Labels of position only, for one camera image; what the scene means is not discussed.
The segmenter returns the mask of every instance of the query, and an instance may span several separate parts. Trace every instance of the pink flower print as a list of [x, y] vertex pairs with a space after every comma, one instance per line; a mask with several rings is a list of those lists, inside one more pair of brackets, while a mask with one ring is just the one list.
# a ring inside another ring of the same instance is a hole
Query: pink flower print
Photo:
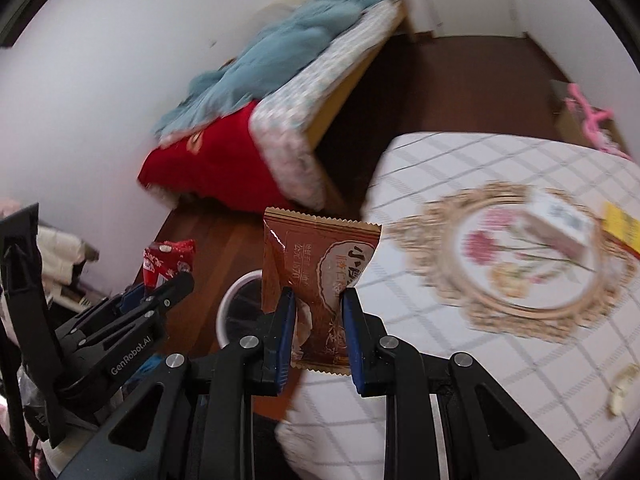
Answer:
[[491, 231], [502, 231], [512, 226], [519, 212], [512, 208], [492, 207], [486, 210], [482, 218], [482, 227]]
[[484, 266], [492, 263], [495, 253], [498, 252], [498, 246], [487, 231], [477, 230], [466, 236], [464, 251], [467, 258]]

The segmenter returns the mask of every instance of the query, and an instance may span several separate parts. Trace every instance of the pink object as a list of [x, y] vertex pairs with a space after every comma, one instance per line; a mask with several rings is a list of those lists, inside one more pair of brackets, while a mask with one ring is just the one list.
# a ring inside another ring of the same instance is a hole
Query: pink object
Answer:
[[487, 231], [477, 230], [466, 236], [465, 256], [478, 265], [492, 263], [498, 250], [495, 239]]
[[20, 211], [22, 206], [20, 203], [10, 198], [0, 198], [0, 218], [9, 216], [15, 212]]
[[584, 113], [585, 119], [582, 123], [582, 132], [596, 150], [611, 155], [621, 156], [626, 160], [632, 160], [625, 152], [622, 152], [615, 142], [607, 139], [600, 129], [600, 121], [605, 121], [613, 117], [611, 110], [594, 110], [587, 99], [580, 92], [580, 87], [576, 83], [569, 83], [567, 91], [572, 98], [565, 99], [567, 108], [575, 111], [576, 103], [580, 105]]
[[492, 207], [484, 214], [482, 227], [491, 231], [502, 231], [511, 227], [519, 215], [520, 212], [512, 208]]

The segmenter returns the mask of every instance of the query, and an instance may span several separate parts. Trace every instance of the wooden bed frame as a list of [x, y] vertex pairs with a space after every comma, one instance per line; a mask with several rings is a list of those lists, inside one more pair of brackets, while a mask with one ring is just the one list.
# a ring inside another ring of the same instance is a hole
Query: wooden bed frame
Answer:
[[[297, 6], [304, 1], [305, 0], [278, 0], [276, 3]], [[405, 2], [403, 0], [398, 0], [396, 2], [396, 6], [398, 7], [398, 15], [394, 20], [393, 27], [391, 27], [389, 34], [384, 38], [384, 40], [380, 41], [380, 43], [369, 49], [364, 54], [360, 62], [352, 68], [351, 72], [334, 88], [327, 99], [325, 99], [313, 120], [306, 127], [306, 138], [308, 139], [309, 146], [312, 150], [315, 150], [318, 144], [320, 144], [322, 137], [329, 129], [329, 126], [341, 110], [345, 101], [359, 83], [360, 79], [367, 71], [367, 68], [369, 68], [369, 65], [371, 65], [373, 60], [376, 59], [376, 56], [379, 54], [382, 47], [385, 46], [387, 40], [392, 35], [400, 32], [407, 34], [411, 41], [415, 41], [414, 28], [409, 19]], [[332, 216], [356, 218], [360, 212], [350, 211], [341, 193], [317, 159], [316, 165], [318, 166], [324, 182], [324, 210]]]
[[[403, 1], [396, 3], [398, 6], [398, 15], [394, 20], [394, 26], [391, 28], [388, 36], [383, 41], [377, 44], [374, 48], [370, 49], [364, 58], [351, 70], [349, 75], [345, 77], [340, 84], [331, 92], [331, 95], [322, 103], [318, 113], [309, 123], [309, 126], [305, 130], [306, 138], [309, 141], [309, 146], [312, 150], [315, 150], [322, 137], [329, 129], [329, 126], [335, 119], [338, 112], [341, 110], [345, 101], [351, 95], [351, 92], [360, 82], [360, 79], [369, 68], [369, 65], [376, 59], [382, 47], [385, 46], [387, 40], [395, 34], [397, 31], [404, 32], [408, 35], [412, 42], [415, 42], [414, 29], [408, 19], [406, 6]], [[324, 209], [328, 213], [336, 216], [356, 218], [359, 215], [359, 211], [351, 211], [347, 206], [340, 191], [335, 186], [329, 175], [324, 170], [322, 164], [316, 159], [316, 165], [322, 175], [324, 182]]]

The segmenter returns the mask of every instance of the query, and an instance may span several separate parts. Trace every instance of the white bed sheet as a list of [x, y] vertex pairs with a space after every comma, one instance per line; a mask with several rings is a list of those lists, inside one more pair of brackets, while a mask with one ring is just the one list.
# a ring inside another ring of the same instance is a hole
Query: white bed sheet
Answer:
[[249, 131], [280, 192], [314, 210], [324, 207], [321, 173], [305, 128], [331, 91], [391, 31], [399, 9], [383, 0], [335, 38], [310, 65], [255, 107]]

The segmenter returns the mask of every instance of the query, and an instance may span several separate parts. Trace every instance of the snack package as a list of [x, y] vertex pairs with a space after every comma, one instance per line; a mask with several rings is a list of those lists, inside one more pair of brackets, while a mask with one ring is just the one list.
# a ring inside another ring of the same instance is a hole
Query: snack package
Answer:
[[296, 295], [291, 363], [349, 374], [340, 294], [371, 261], [381, 227], [283, 209], [264, 212], [262, 309], [276, 309], [283, 286]]
[[148, 292], [170, 280], [178, 272], [193, 272], [194, 240], [154, 242], [145, 249], [142, 277]]

